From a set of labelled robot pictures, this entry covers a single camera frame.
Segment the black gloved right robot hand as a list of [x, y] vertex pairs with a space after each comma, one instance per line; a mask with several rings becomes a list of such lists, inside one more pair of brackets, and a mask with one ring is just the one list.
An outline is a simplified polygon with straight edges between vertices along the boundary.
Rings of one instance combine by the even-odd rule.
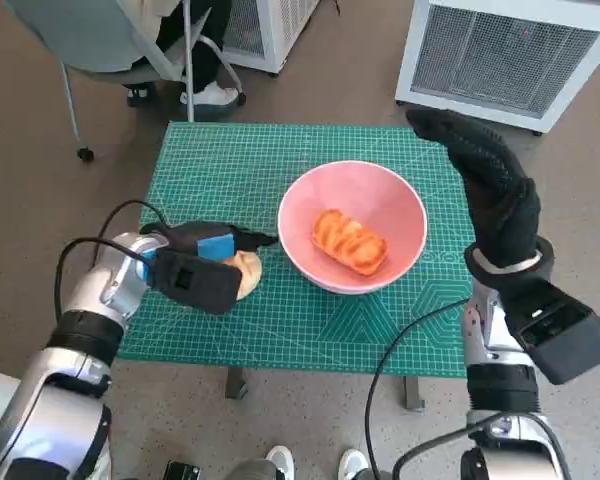
[[438, 143], [462, 177], [477, 248], [505, 269], [537, 256], [536, 185], [502, 137], [483, 122], [449, 110], [411, 108], [415, 134]]

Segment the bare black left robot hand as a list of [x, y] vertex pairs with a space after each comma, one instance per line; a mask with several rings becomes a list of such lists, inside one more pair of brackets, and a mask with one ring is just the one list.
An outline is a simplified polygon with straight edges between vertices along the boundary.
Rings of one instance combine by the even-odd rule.
[[278, 242], [277, 236], [210, 221], [190, 221], [174, 226], [153, 222], [144, 225], [140, 233], [157, 233], [168, 241], [170, 249], [211, 261], [226, 260], [238, 251], [256, 252], [260, 247]]

